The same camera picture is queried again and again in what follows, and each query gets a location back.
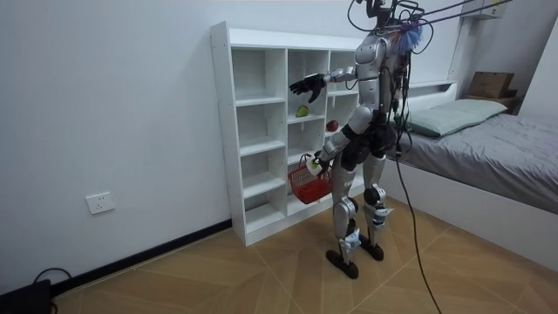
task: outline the gray pillow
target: gray pillow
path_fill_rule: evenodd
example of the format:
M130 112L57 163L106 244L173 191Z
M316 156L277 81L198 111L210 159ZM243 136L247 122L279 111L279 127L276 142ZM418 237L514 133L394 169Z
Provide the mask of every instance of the gray pillow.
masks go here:
M431 137L441 137L476 126L506 107L495 101L461 99L431 109L411 113L412 131Z
M473 113L463 113L451 108L420 110L411 113L412 131L430 137L440 137L476 126L484 119Z
M491 100L460 99L435 108L446 108L462 113L473 113L480 118L488 119L498 113L503 113L507 108L501 103Z

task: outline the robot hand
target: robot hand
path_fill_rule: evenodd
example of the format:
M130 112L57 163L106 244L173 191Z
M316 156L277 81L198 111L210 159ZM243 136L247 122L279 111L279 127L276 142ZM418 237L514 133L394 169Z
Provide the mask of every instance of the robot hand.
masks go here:
M308 168L310 173L314 176L320 176L322 174L325 174L325 172L330 169L330 163L329 162L320 160L318 158L320 153L321 153L321 151L317 151L314 154L315 158L308 158L306 160L306 168Z
M296 95L300 95L303 92L312 92L312 96L308 100L308 102L311 103L316 100L318 96L320 96L320 91L322 91L322 88L324 88L325 85L323 74L312 74L304 78L302 81L298 81L289 86L289 89Z

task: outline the red plastic basket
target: red plastic basket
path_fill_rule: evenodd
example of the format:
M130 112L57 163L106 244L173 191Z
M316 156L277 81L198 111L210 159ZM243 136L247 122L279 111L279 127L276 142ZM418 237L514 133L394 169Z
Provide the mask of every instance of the red plastic basket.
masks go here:
M310 204L331 193L331 168L324 174L314 176L306 168L306 160L312 155L304 154L298 168L289 172L289 182L293 194L304 204Z

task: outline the wall outlet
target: wall outlet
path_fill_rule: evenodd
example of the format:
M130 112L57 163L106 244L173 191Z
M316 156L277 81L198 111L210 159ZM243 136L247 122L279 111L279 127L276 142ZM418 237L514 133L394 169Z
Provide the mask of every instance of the wall outlet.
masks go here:
M87 200L89 211L91 211L91 213L94 215L107 210L115 209L114 202L112 201L112 196L110 193L88 196L85 199Z

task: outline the gray blanket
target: gray blanket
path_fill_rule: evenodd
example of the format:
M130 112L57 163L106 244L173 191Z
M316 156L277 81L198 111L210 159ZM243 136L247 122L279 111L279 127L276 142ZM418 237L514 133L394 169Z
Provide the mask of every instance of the gray blanket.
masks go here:
M501 114L441 139L413 133L412 141L405 163L558 214L558 123Z

